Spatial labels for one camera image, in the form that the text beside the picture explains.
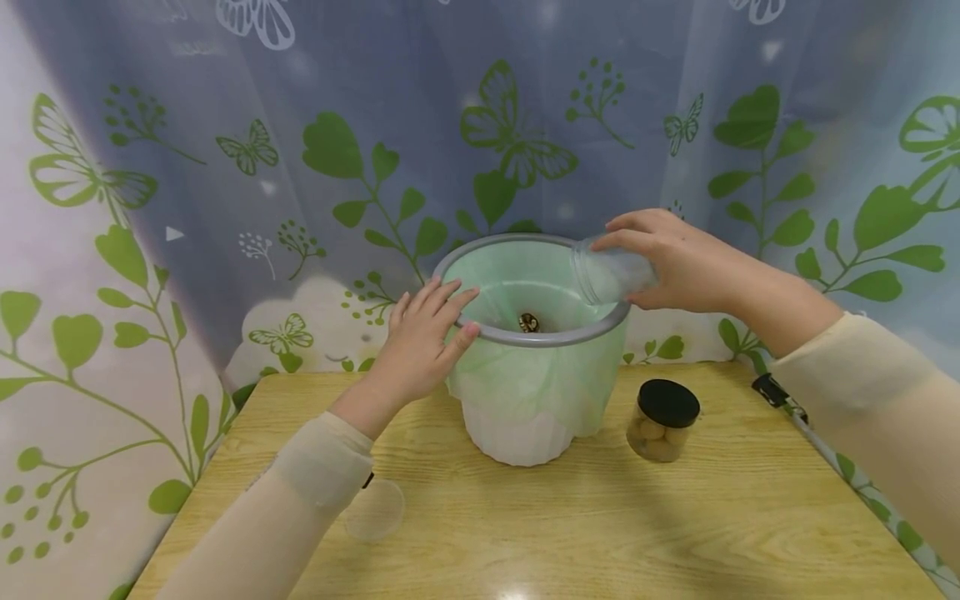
shower curtain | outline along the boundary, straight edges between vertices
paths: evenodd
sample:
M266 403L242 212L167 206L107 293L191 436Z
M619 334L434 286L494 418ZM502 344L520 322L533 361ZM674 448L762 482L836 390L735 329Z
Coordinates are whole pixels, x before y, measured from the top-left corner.
M259 377L369 369L396 299L490 233L662 206L960 375L956 22L950 0L0 0L4 593L125 597ZM636 311L623 358L769 360L677 311Z

trash bin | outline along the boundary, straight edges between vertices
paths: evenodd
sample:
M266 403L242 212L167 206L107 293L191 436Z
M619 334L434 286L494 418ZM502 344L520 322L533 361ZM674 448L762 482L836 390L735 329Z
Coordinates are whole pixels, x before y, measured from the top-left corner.
M580 298L569 240L538 233L481 238L447 255L434 275L477 297L457 321L480 337L447 385L473 442L494 460L531 467L599 430L626 337L627 302Z

jar lid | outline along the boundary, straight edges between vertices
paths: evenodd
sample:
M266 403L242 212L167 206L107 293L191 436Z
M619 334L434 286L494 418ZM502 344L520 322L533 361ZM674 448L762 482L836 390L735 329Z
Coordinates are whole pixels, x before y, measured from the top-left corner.
M700 415L700 401L687 388L669 379L651 379L640 386L636 404L651 420L684 429Z

table surface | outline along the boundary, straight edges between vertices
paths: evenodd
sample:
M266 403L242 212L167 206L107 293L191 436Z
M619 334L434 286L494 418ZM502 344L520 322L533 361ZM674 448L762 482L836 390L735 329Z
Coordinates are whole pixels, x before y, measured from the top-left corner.
M177 564L307 420L356 375L265 378L132 595ZM648 463L624 439L639 385L666 377L700 399L683 458ZM941 598L780 411L733 363L621 370L594 437L535 468L469 440L445 392L377 442L374 472L403 491L402 523L366 543L333 524L291 598Z

gray rim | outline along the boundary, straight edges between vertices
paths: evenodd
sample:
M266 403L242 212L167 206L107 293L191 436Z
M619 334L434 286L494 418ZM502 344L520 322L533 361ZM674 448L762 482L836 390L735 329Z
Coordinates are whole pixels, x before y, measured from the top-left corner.
M576 244L574 240L560 237L559 235L547 235L546 233L501 233L499 235L491 235L474 240L469 244L464 244L457 250L444 256L444 259L440 261L437 268L433 270L433 275L443 280L446 277L446 272L450 269L450 265L458 259L478 248L484 248L493 244L502 244L503 242L543 242L566 246L567 248L572 248L573 245ZM499 329L490 325L478 325L480 325L480 337L484 340L518 348L558 348L561 346L581 344L598 338L623 323L628 313L630 313L630 304L628 302L619 302L613 310L600 321L591 323L586 327L580 327L579 329L572 329L570 331L561 331L559 333L523 333L521 331ZM463 327L466 323L467 318L463 315L457 319L458 327Z

